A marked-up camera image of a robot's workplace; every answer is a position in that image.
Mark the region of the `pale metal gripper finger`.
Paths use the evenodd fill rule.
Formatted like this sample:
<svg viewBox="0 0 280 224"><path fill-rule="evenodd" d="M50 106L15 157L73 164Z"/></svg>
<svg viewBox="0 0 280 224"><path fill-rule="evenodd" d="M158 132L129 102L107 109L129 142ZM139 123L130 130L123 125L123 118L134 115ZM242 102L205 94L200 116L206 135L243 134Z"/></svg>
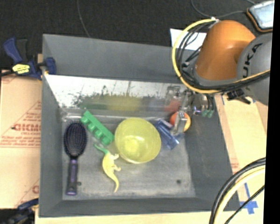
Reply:
<svg viewBox="0 0 280 224"><path fill-rule="evenodd" d="M179 122L180 122L180 112L176 112L174 114L174 125L173 125L173 129L172 129L172 133L173 134L177 134L179 131Z"/></svg>
<svg viewBox="0 0 280 224"><path fill-rule="evenodd" d="M188 130L188 115L183 112L179 114L179 132L185 132Z"/></svg>

